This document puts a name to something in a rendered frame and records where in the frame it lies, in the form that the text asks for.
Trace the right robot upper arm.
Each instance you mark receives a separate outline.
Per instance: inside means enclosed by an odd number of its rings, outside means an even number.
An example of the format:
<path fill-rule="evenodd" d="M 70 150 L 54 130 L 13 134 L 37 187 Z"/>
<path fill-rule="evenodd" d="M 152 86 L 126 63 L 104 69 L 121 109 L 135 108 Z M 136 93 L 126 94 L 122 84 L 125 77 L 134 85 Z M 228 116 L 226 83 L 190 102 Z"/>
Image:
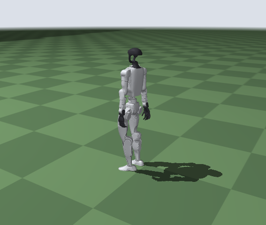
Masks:
<path fill-rule="evenodd" d="M 144 81 L 143 81 L 142 91 L 146 90 L 146 74 L 147 74 L 147 69 L 146 68 L 143 69 L 144 69 Z"/>

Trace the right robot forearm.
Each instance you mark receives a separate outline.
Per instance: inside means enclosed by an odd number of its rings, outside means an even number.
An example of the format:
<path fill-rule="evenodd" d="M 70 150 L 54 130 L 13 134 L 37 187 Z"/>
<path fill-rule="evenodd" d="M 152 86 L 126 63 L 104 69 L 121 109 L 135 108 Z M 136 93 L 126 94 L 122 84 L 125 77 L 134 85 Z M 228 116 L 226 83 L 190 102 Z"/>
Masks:
<path fill-rule="evenodd" d="M 143 106 L 146 106 L 146 102 L 148 103 L 148 99 L 147 99 L 147 88 L 146 88 L 146 90 L 141 91 L 141 96 L 142 96 Z"/>

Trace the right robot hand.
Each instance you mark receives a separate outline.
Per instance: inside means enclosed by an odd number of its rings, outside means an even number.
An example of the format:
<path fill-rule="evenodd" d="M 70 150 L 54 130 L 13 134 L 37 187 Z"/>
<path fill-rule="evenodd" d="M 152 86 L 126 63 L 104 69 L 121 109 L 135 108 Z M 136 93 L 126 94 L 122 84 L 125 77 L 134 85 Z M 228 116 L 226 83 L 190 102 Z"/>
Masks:
<path fill-rule="evenodd" d="M 148 107 L 149 107 L 148 103 L 146 102 L 146 106 L 143 106 L 143 108 L 144 108 L 143 114 L 145 113 L 145 115 L 144 115 L 145 120 L 150 119 L 150 110 L 148 109 Z M 143 114 L 142 114 L 142 116 L 143 116 Z"/>

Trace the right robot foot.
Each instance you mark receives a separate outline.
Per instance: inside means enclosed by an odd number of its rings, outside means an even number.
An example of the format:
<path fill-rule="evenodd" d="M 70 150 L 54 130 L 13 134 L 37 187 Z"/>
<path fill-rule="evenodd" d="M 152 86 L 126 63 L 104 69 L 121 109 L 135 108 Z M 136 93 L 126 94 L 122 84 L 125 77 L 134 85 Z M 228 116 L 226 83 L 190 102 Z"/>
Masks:
<path fill-rule="evenodd" d="M 144 165 L 144 163 L 143 163 L 142 160 L 139 160 L 138 162 L 135 161 L 135 160 L 132 160 L 132 164 L 134 164 L 134 165 L 138 165 L 138 166 L 143 166 L 143 165 Z"/>

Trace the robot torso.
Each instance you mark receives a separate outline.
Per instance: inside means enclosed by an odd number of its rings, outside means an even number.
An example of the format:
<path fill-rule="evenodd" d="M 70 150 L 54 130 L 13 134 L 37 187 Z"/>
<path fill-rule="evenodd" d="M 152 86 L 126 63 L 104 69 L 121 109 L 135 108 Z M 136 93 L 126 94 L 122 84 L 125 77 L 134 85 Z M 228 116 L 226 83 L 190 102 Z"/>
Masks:
<path fill-rule="evenodd" d="M 140 65 L 140 64 L 139 64 Z M 131 109 L 131 114 L 135 114 L 139 111 L 139 102 L 135 96 L 139 96 L 141 94 L 143 88 L 144 81 L 144 69 L 141 68 L 133 68 L 133 65 L 126 69 L 130 69 L 130 77 L 128 79 L 128 93 L 129 101 L 126 103 L 126 108 Z"/>

